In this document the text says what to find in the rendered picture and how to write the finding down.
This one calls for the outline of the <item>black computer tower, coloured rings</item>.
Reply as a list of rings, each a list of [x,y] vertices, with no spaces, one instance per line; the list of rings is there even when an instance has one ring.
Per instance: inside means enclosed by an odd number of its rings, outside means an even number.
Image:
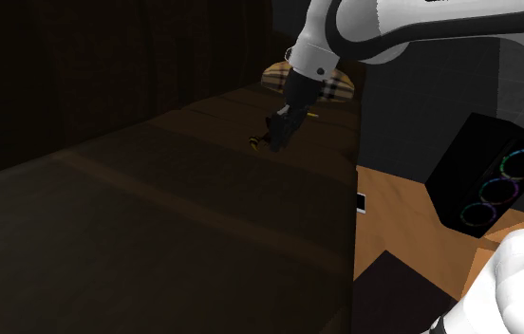
[[[524,194],[524,128],[471,114],[425,187],[442,225],[482,237]]]

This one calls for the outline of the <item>yellow and black tool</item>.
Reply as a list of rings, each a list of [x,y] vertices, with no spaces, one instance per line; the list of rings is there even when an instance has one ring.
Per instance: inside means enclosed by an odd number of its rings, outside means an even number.
[[[261,144],[265,144],[272,152],[277,153],[288,146],[291,137],[307,118],[318,118],[318,115],[310,112],[275,113],[266,118],[268,132],[262,137],[249,137],[249,144],[255,151],[259,150]]]

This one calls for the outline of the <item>tan plaid pillow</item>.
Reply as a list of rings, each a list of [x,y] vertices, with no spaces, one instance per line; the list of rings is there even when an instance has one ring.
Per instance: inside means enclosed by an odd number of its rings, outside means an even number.
[[[275,63],[264,70],[261,85],[272,91],[283,93],[291,65],[287,61]],[[322,83],[318,93],[320,102],[348,102],[354,97],[355,86],[342,71],[334,69],[331,77]]]

